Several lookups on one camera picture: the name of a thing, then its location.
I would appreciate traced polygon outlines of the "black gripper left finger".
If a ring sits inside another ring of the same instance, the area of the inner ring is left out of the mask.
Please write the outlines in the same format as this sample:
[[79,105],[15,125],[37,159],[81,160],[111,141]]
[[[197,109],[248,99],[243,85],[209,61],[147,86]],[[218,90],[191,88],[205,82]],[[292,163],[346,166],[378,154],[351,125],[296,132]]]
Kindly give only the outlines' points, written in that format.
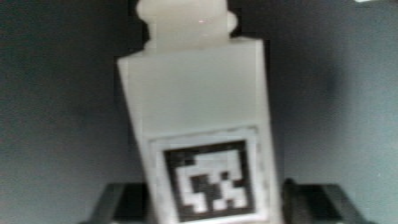
[[111,183],[99,196],[86,224],[143,224],[147,188],[143,183]]

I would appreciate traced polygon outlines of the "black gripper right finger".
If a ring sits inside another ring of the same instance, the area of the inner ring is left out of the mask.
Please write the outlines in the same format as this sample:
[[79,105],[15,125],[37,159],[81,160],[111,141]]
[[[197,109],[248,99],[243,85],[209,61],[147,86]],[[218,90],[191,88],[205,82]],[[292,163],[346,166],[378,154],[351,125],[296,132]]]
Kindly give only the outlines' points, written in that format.
[[282,184],[285,224],[362,224],[362,215],[335,184]]

